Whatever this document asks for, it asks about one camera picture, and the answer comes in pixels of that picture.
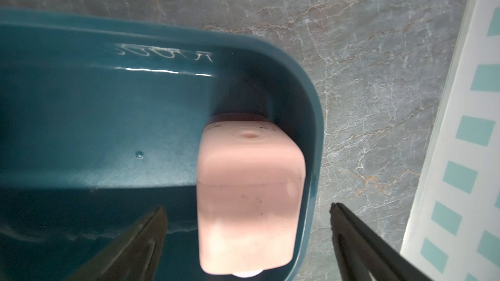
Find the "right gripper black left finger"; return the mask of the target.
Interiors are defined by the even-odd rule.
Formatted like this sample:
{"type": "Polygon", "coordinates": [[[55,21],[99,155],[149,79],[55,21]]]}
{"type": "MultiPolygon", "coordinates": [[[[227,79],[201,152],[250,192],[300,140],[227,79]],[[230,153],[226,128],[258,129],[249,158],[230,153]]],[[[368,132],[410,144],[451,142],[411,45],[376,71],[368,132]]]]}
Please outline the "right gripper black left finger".
{"type": "Polygon", "coordinates": [[[67,280],[154,280],[168,219],[163,207],[140,217],[67,280]]]}

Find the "dark teal storage tub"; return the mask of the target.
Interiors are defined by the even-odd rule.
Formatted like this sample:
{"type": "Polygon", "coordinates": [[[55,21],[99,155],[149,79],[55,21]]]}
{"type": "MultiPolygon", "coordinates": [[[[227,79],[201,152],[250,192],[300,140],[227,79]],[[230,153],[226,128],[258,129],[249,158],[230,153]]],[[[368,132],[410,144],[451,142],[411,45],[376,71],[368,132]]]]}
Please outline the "dark teal storage tub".
{"type": "Polygon", "coordinates": [[[324,121],[287,53],[250,36],[1,9],[1,279],[64,280],[149,210],[169,227],[157,280],[199,265],[196,166],[209,119],[252,113],[301,148],[305,192],[292,280],[305,259],[324,121]]]}

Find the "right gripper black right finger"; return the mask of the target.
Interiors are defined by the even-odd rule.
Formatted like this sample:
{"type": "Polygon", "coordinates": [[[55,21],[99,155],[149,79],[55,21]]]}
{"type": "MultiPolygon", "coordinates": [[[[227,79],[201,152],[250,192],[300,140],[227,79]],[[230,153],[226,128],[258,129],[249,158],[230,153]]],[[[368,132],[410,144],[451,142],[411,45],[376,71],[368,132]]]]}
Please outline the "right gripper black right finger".
{"type": "Polygon", "coordinates": [[[332,242],[343,280],[428,280],[344,204],[330,208],[332,242]]]}

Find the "pink sharpener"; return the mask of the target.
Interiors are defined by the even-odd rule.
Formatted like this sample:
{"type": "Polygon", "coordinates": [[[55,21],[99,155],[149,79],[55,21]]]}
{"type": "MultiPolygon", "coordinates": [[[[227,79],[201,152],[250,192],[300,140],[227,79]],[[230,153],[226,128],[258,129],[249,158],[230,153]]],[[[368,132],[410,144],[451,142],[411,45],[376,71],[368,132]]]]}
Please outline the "pink sharpener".
{"type": "Polygon", "coordinates": [[[305,177],[299,146],[267,118],[213,116],[203,129],[197,160],[202,270],[253,277],[288,264],[305,177]]]}

